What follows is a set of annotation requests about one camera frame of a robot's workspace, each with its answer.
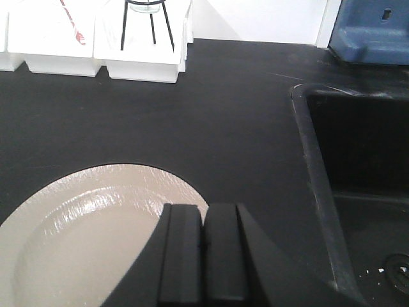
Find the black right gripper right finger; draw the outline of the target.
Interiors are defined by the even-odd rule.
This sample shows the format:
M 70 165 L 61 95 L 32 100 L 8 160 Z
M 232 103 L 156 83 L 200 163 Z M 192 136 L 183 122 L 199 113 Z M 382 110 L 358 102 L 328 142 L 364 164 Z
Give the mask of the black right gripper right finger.
M 362 306 L 292 261 L 242 204 L 211 204 L 204 239 L 207 306 Z

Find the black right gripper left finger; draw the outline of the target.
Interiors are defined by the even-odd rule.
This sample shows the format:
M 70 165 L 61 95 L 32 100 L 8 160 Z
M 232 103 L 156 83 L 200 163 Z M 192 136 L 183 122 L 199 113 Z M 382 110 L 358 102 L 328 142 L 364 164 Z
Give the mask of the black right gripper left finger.
M 201 215 L 195 205 L 164 205 L 139 256 L 104 306 L 200 306 Z

